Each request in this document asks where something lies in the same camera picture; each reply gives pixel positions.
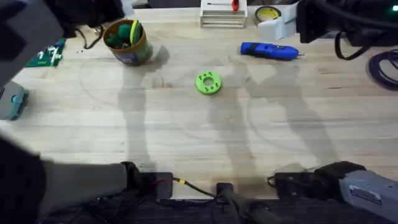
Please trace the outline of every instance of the can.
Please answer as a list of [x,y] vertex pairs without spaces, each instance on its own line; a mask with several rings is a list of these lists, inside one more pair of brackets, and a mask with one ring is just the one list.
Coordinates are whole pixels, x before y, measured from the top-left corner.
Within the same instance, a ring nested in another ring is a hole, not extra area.
[[115,49],[112,46],[109,46],[106,43],[106,39],[109,38],[110,34],[117,34],[119,30],[119,26],[123,24],[132,25],[134,21],[130,19],[123,19],[121,21],[117,21],[114,24],[110,25],[104,33],[104,43],[105,45],[112,51],[113,55],[122,63],[129,66],[140,66],[149,61],[152,57],[152,46],[147,41],[147,36],[143,26],[141,39],[137,44],[125,48],[125,49]]

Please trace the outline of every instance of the circuit board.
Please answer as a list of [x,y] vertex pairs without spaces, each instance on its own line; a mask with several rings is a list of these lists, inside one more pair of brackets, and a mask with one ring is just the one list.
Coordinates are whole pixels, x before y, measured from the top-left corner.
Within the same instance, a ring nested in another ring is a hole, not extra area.
[[47,47],[44,51],[37,53],[26,67],[49,67],[57,66],[62,59],[62,51],[65,46],[65,39],[60,39],[56,44]]

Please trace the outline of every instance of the wire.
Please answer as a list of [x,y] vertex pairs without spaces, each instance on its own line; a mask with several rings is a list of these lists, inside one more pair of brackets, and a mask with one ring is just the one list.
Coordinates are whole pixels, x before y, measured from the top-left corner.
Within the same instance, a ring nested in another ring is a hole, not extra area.
[[193,190],[196,190],[197,192],[200,192],[200,193],[202,193],[202,194],[204,194],[204,195],[207,195],[207,196],[212,197],[212,198],[216,198],[216,195],[215,195],[215,194],[206,192],[206,191],[204,191],[204,190],[202,190],[202,189],[200,189],[200,188],[194,186],[193,184],[189,183],[188,181],[186,181],[186,180],[184,180],[184,179],[180,179],[180,178],[174,177],[173,180],[174,180],[174,181],[177,181],[177,182],[180,183],[180,184],[187,185],[188,187],[192,188]]
[[333,16],[336,16],[339,19],[344,20],[344,21],[354,22],[356,24],[360,24],[362,26],[367,26],[367,27],[372,27],[375,29],[394,30],[394,31],[398,30],[398,25],[396,23],[377,21],[374,19],[368,19],[366,17],[357,16],[352,13],[346,12],[346,11],[328,3],[325,0],[311,0],[311,2],[314,3],[322,11],[324,11],[328,14],[331,14]]
[[268,184],[270,187],[275,188],[275,177],[274,177],[274,176],[268,177],[268,178],[267,178],[267,184]]
[[86,40],[86,36],[83,34],[83,32],[80,29],[76,28],[76,31],[79,32],[79,34],[81,35],[81,37],[85,40],[85,44],[83,46],[84,49],[91,49],[94,47],[94,45],[101,40],[102,36],[104,35],[104,27],[100,26],[99,27],[99,36],[89,45],[87,46],[87,40]]
[[361,56],[363,53],[367,52],[371,47],[373,47],[381,38],[387,35],[387,32],[379,34],[377,37],[373,38],[367,44],[361,47],[358,51],[356,51],[350,56],[345,57],[343,53],[341,53],[341,45],[340,45],[341,33],[342,32],[339,32],[335,37],[335,52],[337,57],[343,60],[356,59],[357,57]]
[[383,60],[388,60],[392,66],[398,70],[398,49],[373,56],[368,63],[369,75],[376,83],[380,84],[380,86],[388,90],[398,91],[398,80],[389,77],[381,69],[380,63]]

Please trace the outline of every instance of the cable bundle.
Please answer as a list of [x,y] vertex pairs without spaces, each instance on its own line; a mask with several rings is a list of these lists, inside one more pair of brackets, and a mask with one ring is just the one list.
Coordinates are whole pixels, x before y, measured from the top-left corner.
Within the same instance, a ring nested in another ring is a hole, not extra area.
[[398,71],[398,49],[383,52],[373,56],[368,63],[370,76],[380,86],[393,91],[398,91],[398,80],[389,77],[381,68],[381,61],[388,60]]

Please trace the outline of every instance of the green 3d printed ring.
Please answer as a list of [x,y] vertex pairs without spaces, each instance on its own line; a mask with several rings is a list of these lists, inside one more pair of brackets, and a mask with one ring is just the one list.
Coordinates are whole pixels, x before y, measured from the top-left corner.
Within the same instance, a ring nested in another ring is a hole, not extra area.
[[[213,82],[211,85],[206,85],[205,82]],[[213,95],[221,88],[221,78],[215,72],[203,72],[197,76],[196,86],[198,91],[204,95]]]

